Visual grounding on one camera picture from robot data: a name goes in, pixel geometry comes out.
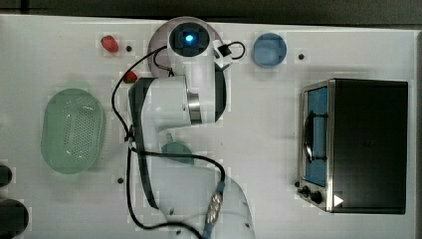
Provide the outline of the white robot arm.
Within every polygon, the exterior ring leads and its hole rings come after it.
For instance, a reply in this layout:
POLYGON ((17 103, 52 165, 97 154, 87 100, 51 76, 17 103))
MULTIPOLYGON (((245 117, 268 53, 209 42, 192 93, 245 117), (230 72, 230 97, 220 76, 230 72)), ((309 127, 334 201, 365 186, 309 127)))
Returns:
POLYGON ((164 23, 149 48, 165 60, 151 60, 151 77, 128 91, 128 151, 137 156, 146 201, 164 216, 170 239, 256 239, 245 193, 223 165, 159 141, 165 130, 220 119, 230 50, 213 27, 193 17, 164 23))

